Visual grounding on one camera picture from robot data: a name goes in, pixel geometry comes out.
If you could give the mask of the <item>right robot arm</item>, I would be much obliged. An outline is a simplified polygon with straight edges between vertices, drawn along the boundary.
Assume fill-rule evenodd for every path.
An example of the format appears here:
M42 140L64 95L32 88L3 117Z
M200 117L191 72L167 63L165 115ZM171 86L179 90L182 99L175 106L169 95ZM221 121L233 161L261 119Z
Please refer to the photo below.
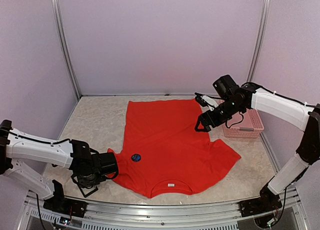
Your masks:
M216 97L195 94L196 102L209 108L197 118L196 132L209 132L226 125L234 114L244 114L247 110L270 114L303 132L294 156L260 190L259 197L239 202L242 217L283 209L285 201L280 200L280 193L286 192L289 185L297 182L320 159L320 106L280 95L254 82L238 85L228 74L212 85L222 102L218 104Z

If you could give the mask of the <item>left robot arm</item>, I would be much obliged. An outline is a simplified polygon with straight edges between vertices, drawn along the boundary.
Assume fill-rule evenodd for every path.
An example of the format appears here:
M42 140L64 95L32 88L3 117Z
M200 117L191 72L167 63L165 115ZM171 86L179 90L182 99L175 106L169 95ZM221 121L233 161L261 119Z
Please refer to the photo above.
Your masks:
M0 173L23 183L44 201L47 210L82 218L87 203L65 197L63 185L32 169L24 160L60 166L72 172L71 180L87 198L98 191L98 185L119 174L113 152L99 153L88 143L75 139L53 140L30 135L12 127L10 120L0 124Z

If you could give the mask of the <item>red t-shirt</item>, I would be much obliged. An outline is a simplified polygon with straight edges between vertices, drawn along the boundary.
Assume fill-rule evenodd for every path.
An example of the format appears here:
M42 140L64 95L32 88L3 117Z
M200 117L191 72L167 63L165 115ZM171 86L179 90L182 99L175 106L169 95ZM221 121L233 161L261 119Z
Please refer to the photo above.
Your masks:
M223 180L241 156L221 139L195 131L201 113L193 99L130 101L114 182L151 199L199 194Z

